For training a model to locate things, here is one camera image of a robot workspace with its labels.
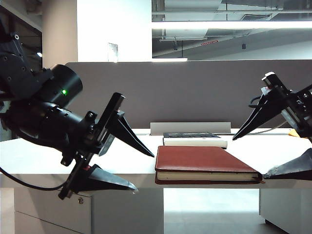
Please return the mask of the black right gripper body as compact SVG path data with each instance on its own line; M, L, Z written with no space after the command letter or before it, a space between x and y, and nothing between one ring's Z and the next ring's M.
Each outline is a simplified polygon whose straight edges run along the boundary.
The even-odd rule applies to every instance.
M274 72L265 74L262 93L269 107L283 116L298 135L312 139L312 86L299 91L288 89Z

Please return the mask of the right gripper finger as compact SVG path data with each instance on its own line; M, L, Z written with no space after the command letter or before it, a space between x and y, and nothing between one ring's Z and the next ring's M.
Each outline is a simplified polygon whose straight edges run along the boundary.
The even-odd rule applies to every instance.
M307 149L301 156L269 169L264 179L312 179L312 149Z
M290 91L270 91L266 95L262 94L259 103L254 107L253 112L234 135L233 140L239 139L262 124L266 123L276 115L280 114L285 107Z

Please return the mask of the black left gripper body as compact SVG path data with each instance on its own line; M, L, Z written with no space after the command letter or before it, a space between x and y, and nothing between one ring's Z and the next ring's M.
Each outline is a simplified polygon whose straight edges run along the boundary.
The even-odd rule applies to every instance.
M76 165L74 166L72 172L70 173L58 195L60 199L71 197L71 195L74 193L73 183L77 177L78 172L82 168L89 166L89 162L91 161L93 155L105 153L111 146L115 137L108 132L107 122L112 116L113 111L119 111L121 103L124 99L124 95L120 93L114 93L98 122L95 122L96 116L92 112L89 112L86 115L85 118L89 118L92 124L86 131L82 141L84 149L78 152Z

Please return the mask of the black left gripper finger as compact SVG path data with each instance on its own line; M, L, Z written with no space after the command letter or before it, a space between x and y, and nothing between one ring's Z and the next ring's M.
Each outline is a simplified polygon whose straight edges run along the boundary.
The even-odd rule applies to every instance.
M107 122L107 130L114 137L140 151L141 153L155 157L154 154L139 140L132 131L130 125L124 117L123 111L113 111Z
M126 179L103 170L97 164L82 168L73 183L73 192L99 190L133 190L138 188Z

